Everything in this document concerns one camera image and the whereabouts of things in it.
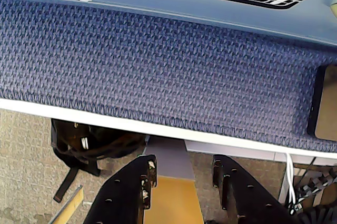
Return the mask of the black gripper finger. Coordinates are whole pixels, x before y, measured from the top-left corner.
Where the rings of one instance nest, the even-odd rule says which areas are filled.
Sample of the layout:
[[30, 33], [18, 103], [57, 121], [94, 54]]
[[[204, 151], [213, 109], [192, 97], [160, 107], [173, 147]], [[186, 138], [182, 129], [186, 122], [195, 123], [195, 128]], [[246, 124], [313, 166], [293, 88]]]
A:
[[84, 223], [143, 223], [156, 185], [155, 155], [135, 158], [102, 185]]
[[225, 155], [213, 156], [213, 186], [236, 223], [299, 223], [248, 171]]

